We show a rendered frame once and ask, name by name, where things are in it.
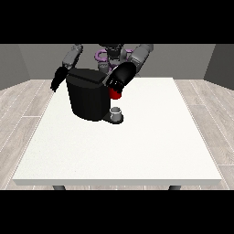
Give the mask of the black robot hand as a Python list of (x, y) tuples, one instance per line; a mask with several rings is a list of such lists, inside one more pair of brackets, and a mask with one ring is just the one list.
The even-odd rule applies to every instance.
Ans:
[(68, 69), (66, 67), (59, 67), (56, 72), (53, 80), (51, 81), (50, 88), (53, 91), (56, 91), (60, 83), (67, 77)]
[(121, 93), (123, 88), (134, 78), (136, 66), (132, 62), (123, 62), (116, 67), (106, 81), (106, 85), (117, 93)]

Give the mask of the pale grey machine lid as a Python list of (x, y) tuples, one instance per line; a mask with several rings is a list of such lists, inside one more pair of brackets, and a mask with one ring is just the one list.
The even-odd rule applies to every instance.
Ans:
[(106, 87), (110, 87), (112, 85), (113, 75), (110, 73), (106, 76), (106, 78), (103, 80), (103, 85)]

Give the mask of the red pod holder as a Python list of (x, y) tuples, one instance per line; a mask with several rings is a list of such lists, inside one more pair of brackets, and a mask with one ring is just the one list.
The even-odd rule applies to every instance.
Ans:
[(112, 100), (118, 100), (122, 97), (121, 93), (118, 93), (116, 90), (109, 88), (110, 98)]

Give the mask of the black coffee machine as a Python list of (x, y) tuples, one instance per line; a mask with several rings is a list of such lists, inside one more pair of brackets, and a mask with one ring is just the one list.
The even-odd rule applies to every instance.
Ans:
[(66, 77), (69, 100), (73, 113), (86, 121), (104, 120), (112, 124), (109, 88), (103, 85), (106, 74), (95, 69), (71, 69)]

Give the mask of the small grey cup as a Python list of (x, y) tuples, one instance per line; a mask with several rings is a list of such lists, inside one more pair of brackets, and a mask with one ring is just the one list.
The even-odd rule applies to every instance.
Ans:
[(117, 122), (122, 118), (122, 111), (119, 107), (112, 107), (110, 109), (110, 113), (111, 113), (111, 119), (114, 122)]

